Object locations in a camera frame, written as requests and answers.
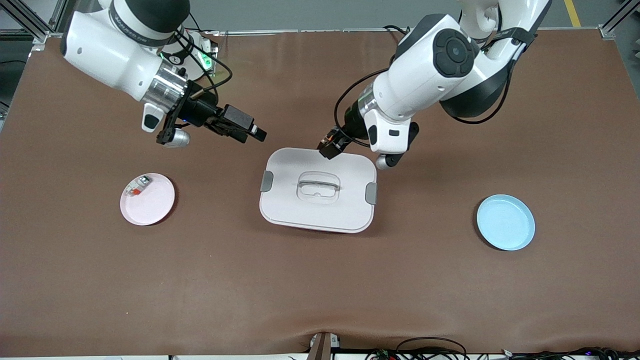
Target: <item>black cable on floor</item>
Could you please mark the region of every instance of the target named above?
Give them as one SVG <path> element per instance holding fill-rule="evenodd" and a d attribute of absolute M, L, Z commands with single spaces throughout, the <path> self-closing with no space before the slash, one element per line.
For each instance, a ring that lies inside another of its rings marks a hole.
<path fill-rule="evenodd" d="M 531 354 L 512 354 L 510 360 L 567 360 L 573 356 L 595 356 L 598 360 L 631 360 L 640 358 L 640 350 L 622 352 L 612 348 L 584 347 L 569 352 L 543 351 Z"/>
<path fill-rule="evenodd" d="M 407 343 L 411 343 L 414 341 L 445 341 L 448 343 L 455 344 L 460 347 L 461 351 L 449 349 L 445 347 L 420 347 L 412 350 L 400 350 L 400 347 Z M 342 353 L 352 354 L 354 352 L 362 354 L 367 352 L 365 360 L 430 360 L 436 356 L 444 356 L 447 360 L 458 360 L 461 356 L 464 360 L 470 360 L 467 355 L 467 349 L 457 341 L 440 338 L 436 336 L 423 336 L 420 338 L 411 338 L 404 340 L 398 344 L 398 346 L 394 349 L 372 349 L 372 350 L 363 350 L 363 349 L 336 349 L 336 351 Z"/>
<path fill-rule="evenodd" d="M 26 61 L 24 60 L 9 60 L 9 61 L 2 61 L 0 62 L 0 65 L 2 64 L 8 64 L 8 63 L 23 63 L 23 64 L 27 64 Z"/>

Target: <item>gray latch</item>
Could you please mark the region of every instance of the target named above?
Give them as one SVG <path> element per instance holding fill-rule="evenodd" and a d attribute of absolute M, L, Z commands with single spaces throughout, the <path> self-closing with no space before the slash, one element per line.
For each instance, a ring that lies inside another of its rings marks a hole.
<path fill-rule="evenodd" d="M 260 185 L 260 192 L 266 193 L 271 190 L 271 186 L 273 185 L 273 173 L 269 170 L 264 172 L 262 176 L 262 184 Z"/>
<path fill-rule="evenodd" d="M 364 200 L 371 205 L 375 205 L 378 200 L 378 184 L 369 183 L 364 192 Z"/>

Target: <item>gray floor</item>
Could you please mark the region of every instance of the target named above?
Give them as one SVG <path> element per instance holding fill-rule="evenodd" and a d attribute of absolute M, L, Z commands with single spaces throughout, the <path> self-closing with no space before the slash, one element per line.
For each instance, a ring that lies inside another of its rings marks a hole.
<path fill-rule="evenodd" d="M 620 0 L 573 0 L 583 27 L 603 23 L 620 6 Z M 191 0 L 191 9 L 202 29 L 245 30 L 343 30 L 380 28 L 387 24 L 406 27 L 429 13 L 455 17 L 460 6 L 454 0 Z M 186 24 L 193 26 L 191 19 Z M 542 24 L 546 28 L 570 28 L 563 0 L 555 0 Z M 616 43 L 636 93 L 640 94 L 640 16 L 634 15 L 616 30 Z M 25 60 L 29 42 L 0 41 L 0 62 Z M 10 103 L 22 74 L 22 64 L 0 65 L 0 101 Z"/>

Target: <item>white container lid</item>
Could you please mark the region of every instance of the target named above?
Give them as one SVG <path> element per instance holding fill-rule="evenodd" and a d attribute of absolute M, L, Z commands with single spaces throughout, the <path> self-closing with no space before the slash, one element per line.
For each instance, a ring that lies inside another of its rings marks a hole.
<path fill-rule="evenodd" d="M 373 220 L 376 167 L 361 155 L 332 160 L 317 150 L 277 150 L 267 162 L 260 212 L 267 221 L 303 229 L 359 233 Z"/>

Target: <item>yellow floor line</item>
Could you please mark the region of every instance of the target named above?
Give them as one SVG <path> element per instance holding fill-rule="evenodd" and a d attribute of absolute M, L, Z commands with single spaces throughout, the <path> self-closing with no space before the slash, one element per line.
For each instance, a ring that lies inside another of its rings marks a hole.
<path fill-rule="evenodd" d="M 578 13 L 575 12 L 575 6 L 573 5 L 573 0 L 564 0 L 564 5 L 566 6 L 566 11 L 569 13 L 569 19 L 571 19 L 571 25 L 574 28 L 579 28 L 580 19 L 578 19 Z"/>

